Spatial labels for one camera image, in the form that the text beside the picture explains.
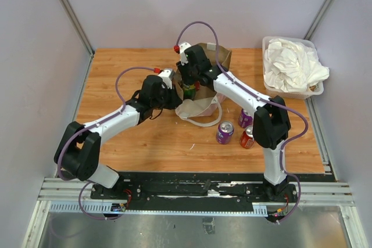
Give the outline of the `green glass bottle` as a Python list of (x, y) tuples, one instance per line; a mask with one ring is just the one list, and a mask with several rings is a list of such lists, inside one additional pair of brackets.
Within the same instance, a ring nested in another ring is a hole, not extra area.
[(195, 99), (195, 95), (196, 95), (195, 84), (189, 84), (187, 82), (183, 82), (182, 89), (183, 89), (183, 99), (190, 99), (190, 100)]

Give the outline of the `burlap canvas tote bag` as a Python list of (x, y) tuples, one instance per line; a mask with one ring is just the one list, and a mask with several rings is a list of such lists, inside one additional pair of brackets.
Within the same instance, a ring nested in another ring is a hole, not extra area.
[(205, 73), (208, 85), (201, 85), (196, 92), (195, 99), (183, 99), (183, 81), (181, 74), (177, 70), (175, 75), (176, 90), (182, 103), (175, 108), (176, 115), (185, 121), (200, 127), (210, 127), (216, 125), (222, 117), (221, 103), (225, 100), (223, 94), (217, 93), (213, 89), (213, 77), (219, 75), (220, 69), (217, 64), (227, 71), (230, 68), (232, 52), (223, 46), (216, 46), (213, 43), (198, 43), (205, 51), (212, 67)]

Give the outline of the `purple Fanta can front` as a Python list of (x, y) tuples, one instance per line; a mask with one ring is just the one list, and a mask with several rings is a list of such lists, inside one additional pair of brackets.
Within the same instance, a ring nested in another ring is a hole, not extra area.
[(223, 121), (219, 124), (216, 132), (216, 140), (218, 143), (226, 145), (230, 142), (234, 133), (234, 125), (230, 121)]

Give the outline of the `purple fanta can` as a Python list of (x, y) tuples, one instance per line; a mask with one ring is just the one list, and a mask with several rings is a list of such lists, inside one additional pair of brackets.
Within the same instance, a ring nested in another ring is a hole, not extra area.
[(253, 117), (248, 113), (248, 111), (241, 109), (239, 118), (238, 118), (238, 125), (241, 128), (246, 128), (253, 124)]
[(234, 133), (234, 125), (230, 121), (223, 121), (219, 124), (216, 132), (216, 140), (218, 143), (226, 145), (230, 142)]

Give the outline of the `red cola can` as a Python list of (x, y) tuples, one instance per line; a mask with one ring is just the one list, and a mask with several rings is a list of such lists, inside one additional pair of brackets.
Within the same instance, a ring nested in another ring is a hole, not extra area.
[(253, 125), (249, 125), (244, 129), (239, 139), (239, 143), (245, 149), (250, 149), (254, 145)]
[(199, 90), (200, 90), (201, 85), (200, 85), (199, 82), (196, 82), (196, 83), (194, 84), (194, 86), (195, 86), (195, 90), (196, 90), (196, 91), (199, 91)]

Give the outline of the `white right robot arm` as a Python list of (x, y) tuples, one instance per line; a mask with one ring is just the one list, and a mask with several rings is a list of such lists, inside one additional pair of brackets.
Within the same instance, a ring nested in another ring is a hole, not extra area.
[(291, 129), (284, 100), (255, 91), (218, 61), (212, 63), (201, 45), (185, 42), (175, 45), (174, 51), (180, 55), (177, 68), (183, 82), (199, 82), (228, 97), (253, 116), (253, 139), (264, 154), (263, 194), (271, 202), (279, 200), (288, 185), (282, 145)]

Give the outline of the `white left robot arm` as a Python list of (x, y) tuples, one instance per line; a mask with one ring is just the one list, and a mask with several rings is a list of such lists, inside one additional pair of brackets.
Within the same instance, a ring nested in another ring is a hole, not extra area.
[(164, 69), (157, 75), (149, 75), (142, 88), (135, 92), (124, 106), (90, 123), (70, 123), (62, 136), (54, 156), (59, 177), (64, 169), (80, 181), (89, 181), (104, 187), (112, 199), (124, 193), (119, 173), (99, 163), (101, 146), (117, 134), (152, 118), (155, 110), (174, 109), (181, 99), (173, 85), (174, 71)]

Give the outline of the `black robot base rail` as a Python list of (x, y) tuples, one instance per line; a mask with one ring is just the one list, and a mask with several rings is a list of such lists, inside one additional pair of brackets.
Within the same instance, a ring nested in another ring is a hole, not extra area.
[(243, 213), (254, 203), (296, 203), (298, 191), (285, 179), (278, 187), (264, 181), (262, 174), (213, 172), (120, 172), (111, 189), (94, 183), (93, 200), (124, 201), (130, 210), (176, 213)]

